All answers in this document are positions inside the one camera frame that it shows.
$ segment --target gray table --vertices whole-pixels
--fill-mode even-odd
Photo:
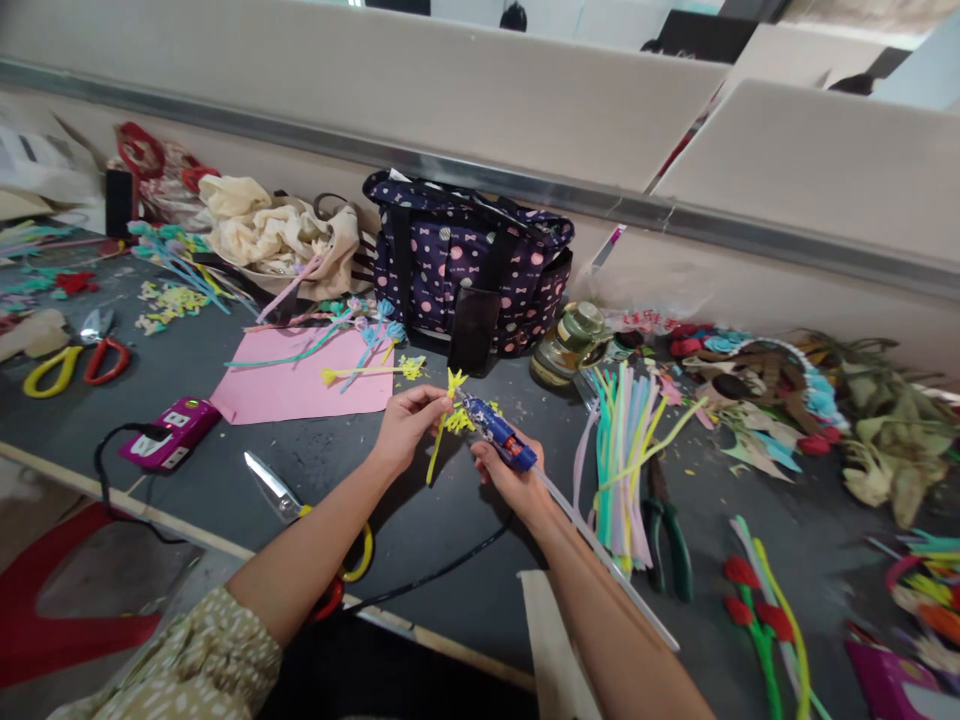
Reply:
[[[20,391],[35,361],[11,360],[0,373],[0,441],[88,477],[95,477],[93,448],[109,429],[151,421],[182,396],[208,397],[241,339],[240,328],[251,324],[243,308],[226,316],[209,306],[199,316],[176,320],[166,332],[146,338],[133,327],[145,306],[137,299],[139,286],[163,271],[125,260],[104,264],[97,273],[98,294],[45,304],[62,309],[74,327],[95,306],[113,308],[116,336],[136,354],[128,372],[100,388],[87,386],[78,376],[65,393],[48,400],[32,400]],[[0,287],[21,279],[16,270],[0,271]],[[444,358],[429,351],[427,356],[433,381],[443,385]],[[81,363],[88,358],[82,357]],[[527,359],[500,362],[468,389],[498,401],[505,417],[543,442],[547,471],[569,496],[573,456],[585,422],[583,406],[537,386],[529,377]],[[677,414],[671,408],[665,422]],[[245,469],[243,451],[251,450],[269,463],[304,502],[317,503],[361,462],[379,422],[379,414],[244,427],[221,421],[173,475],[141,483],[133,497],[144,500],[149,491],[150,503],[160,510],[255,551],[282,527]],[[115,440],[105,457],[114,486],[123,490],[138,472],[116,457],[120,444]],[[717,715],[765,718],[764,686],[749,637],[730,623],[721,602],[732,593],[721,565],[739,549],[728,518],[742,514],[765,542],[793,604],[823,703],[835,718],[865,717],[840,637],[848,617],[887,623],[895,612],[882,591],[888,560],[861,541],[866,532],[891,529],[887,513],[855,503],[829,462],[801,461],[807,472],[795,485],[755,474],[736,477],[729,472],[736,461],[718,449],[731,444],[721,433],[710,434],[694,422],[664,462],[693,559],[693,604],[653,594],[642,576],[635,584],[679,640],[684,665]],[[465,440],[444,440],[432,488],[424,485],[426,463],[424,447],[375,512],[371,525],[376,555],[367,576],[349,588],[353,594],[371,597],[436,569],[491,534],[505,517],[495,491],[480,488]],[[590,462],[584,478],[580,503],[586,512],[588,496],[596,489]],[[384,609],[532,672],[516,575],[542,565],[529,536],[514,523],[511,532],[467,565]],[[789,716],[793,702],[785,679],[782,688]]]

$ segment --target metal rail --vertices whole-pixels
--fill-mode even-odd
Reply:
[[[218,132],[326,155],[374,168],[507,195],[517,200],[825,270],[960,302],[960,264],[868,243],[779,226],[667,198],[536,177],[414,148],[389,145],[306,123],[219,107],[189,98],[0,59],[0,83],[166,118]]]

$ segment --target beige patterned shirt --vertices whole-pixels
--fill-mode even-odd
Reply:
[[[116,687],[65,705],[50,720],[252,718],[283,653],[256,615],[223,588],[175,621]]]

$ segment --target hand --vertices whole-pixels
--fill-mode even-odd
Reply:
[[[410,467],[423,434],[430,430],[436,437],[440,418],[452,410],[447,391],[433,385],[417,385],[394,395],[383,411],[380,435],[370,457],[397,477]]]
[[[517,437],[529,445],[536,454],[537,467],[542,471],[543,445],[536,440],[531,440],[516,428],[513,429]],[[474,443],[470,447],[470,452],[476,457],[474,467],[480,471],[480,482],[486,484],[492,481],[503,499],[527,527],[533,529],[533,525],[542,523],[549,517],[553,501],[550,498],[550,491],[540,478],[532,472],[522,475],[515,473],[504,464],[500,453],[488,442]]]

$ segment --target pliers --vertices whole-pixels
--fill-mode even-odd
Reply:
[[[667,589],[663,560],[660,555],[662,521],[667,528],[670,560],[673,563],[673,588],[680,602],[687,603],[693,600],[693,569],[690,564],[690,551],[687,549],[683,531],[677,521],[677,508],[670,502],[670,496],[667,494],[667,482],[657,456],[650,458],[649,468],[650,494],[643,501],[643,509],[647,543],[653,557],[653,569],[649,573],[650,587],[658,593],[666,592]]]

